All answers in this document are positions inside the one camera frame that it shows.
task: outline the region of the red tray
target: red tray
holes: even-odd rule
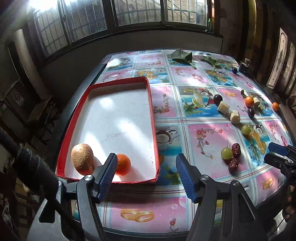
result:
[[[97,165],[110,153],[125,154],[131,171],[115,183],[155,182],[159,160],[149,82],[135,77],[99,83],[81,97],[65,134],[57,162],[57,175],[79,180],[71,160],[72,148],[88,144]]]

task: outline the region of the human hand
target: human hand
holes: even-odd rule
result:
[[[296,210],[296,192],[294,186],[289,186],[287,190],[286,205],[283,209],[283,218],[287,222],[291,215],[295,213]]]

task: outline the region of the green grape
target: green grape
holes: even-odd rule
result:
[[[221,151],[221,157],[224,160],[230,159],[232,157],[232,150],[228,147],[223,148]]]
[[[244,135],[248,135],[250,132],[251,132],[251,127],[249,127],[249,126],[246,126],[246,125],[244,125],[244,126],[242,126],[242,133],[244,134]]]

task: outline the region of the small orange fruit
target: small orange fruit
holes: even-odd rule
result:
[[[278,111],[279,110],[279,104],[276,103],[276,102],[273,102],[272,103],[272,108],[273,108],[274,111]]]
[[[117,154],[118,165],[115,174],[118,176],[124,176],[131,170],[131,161],[124,154]]]
[[[246,104],[247,107],[252,107],[254,105],[254,100],[252,97],[250,96],[247,96],[245,99],[244,99],[244,103]]]

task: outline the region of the chair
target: chair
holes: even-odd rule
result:
[[[61,113],[58,109],[57,113],[50,117],[53,109],[56,107],[52,96],[39,102],[19,78],[10,86],[0,102],[5,103],[23,126],[30,130],[31,139],[33,136],[36,136],[44,145],[47,145],[49,139],[44,140],[43,136],[46,131],[52,134],[48,125],[54,126],[53,121]]]

